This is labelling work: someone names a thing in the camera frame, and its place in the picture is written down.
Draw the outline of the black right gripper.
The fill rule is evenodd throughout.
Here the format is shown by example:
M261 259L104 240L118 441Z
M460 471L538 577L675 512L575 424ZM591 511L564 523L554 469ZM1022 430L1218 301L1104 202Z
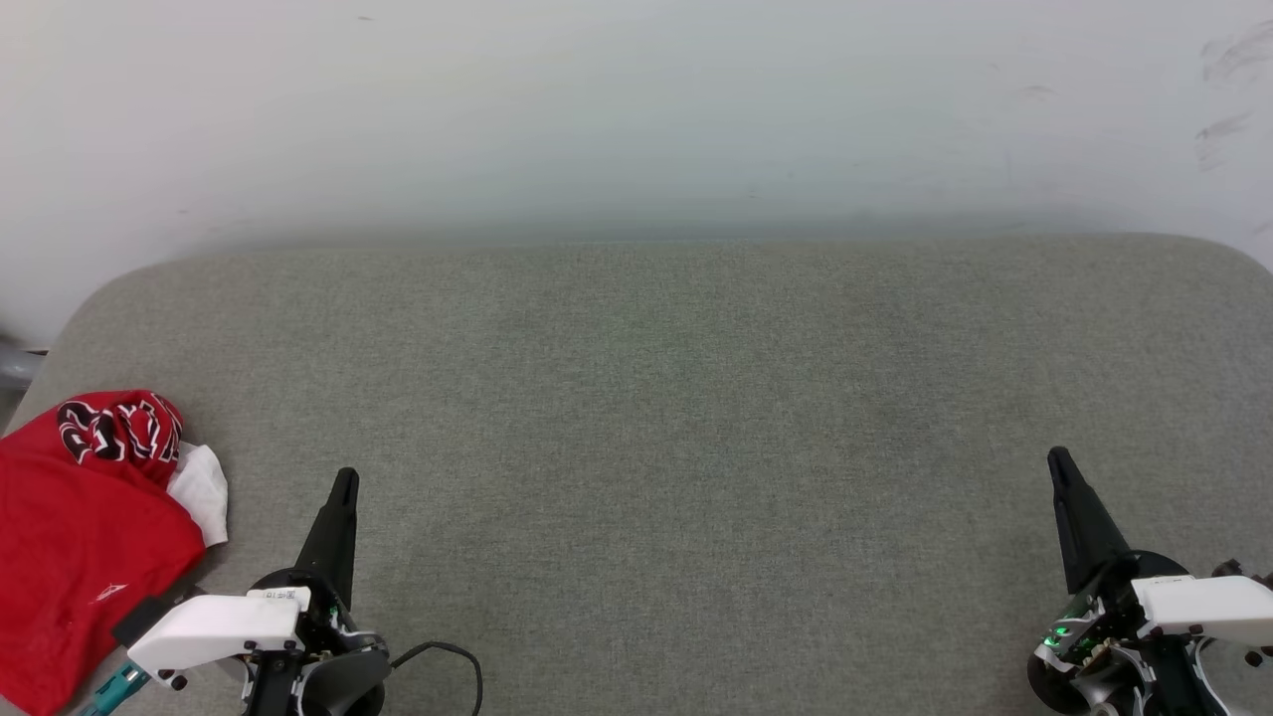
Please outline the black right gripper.
M1072 598L1029 657L1027 680L1062 715L1192 715L1189 638L1151 628L1136 578L1183 577L1181 564L1130 549L1072 454L1046 454L1066 589Z

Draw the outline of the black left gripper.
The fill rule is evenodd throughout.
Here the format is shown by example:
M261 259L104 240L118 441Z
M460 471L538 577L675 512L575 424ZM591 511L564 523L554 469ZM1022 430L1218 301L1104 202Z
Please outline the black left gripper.
M306 535L295 568L274 571L250 587L250 598L298 604L295 640L286 651L306 662L359 652L388 657L386 640L359 628L348 609L353 606L359 485L355 468L341 468Z

